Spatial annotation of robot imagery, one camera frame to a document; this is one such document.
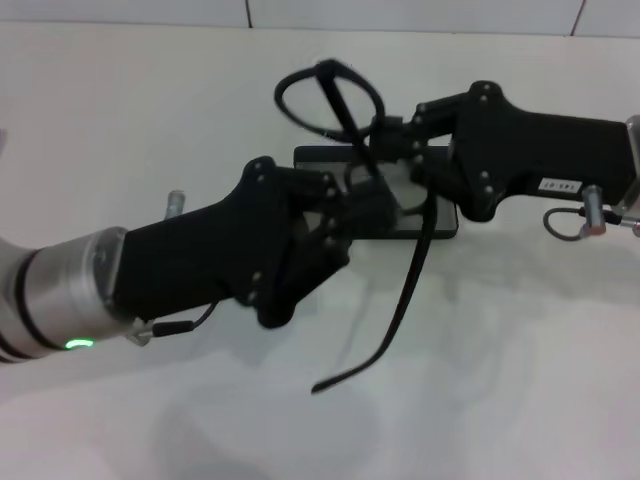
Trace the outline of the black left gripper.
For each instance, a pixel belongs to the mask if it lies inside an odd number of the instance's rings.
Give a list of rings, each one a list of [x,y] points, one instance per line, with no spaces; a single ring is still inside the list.
[[[354,240],[393,229],[397,207],[381,180],[348,190],[330,172],[279,167],[259,157],[223,200],[127,232],[113,302],[125,313],[152,320],[235,299],[255,308],[264,327],[284,326],[295,308],[276,301],[275,284],[290,247],[291,200],[341,197],[351,200],[305,212],[294,224],[294,302],[299,303],[348,265]]]

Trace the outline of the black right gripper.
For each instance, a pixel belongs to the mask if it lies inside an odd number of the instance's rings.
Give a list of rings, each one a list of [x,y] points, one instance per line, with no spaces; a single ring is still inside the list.
[[[457,203],[458,173],[428,145],[452,133],[466,186],[459,207],[469,220],[492,219],[511,196],[578,201],[590,185],[601,189],[604,204],[615,205],[631,186],[624,123],[524,111],[494,82],[419,103],[407,120],[386,116],[372,134],[374,161],[405,162],[411,183]]]

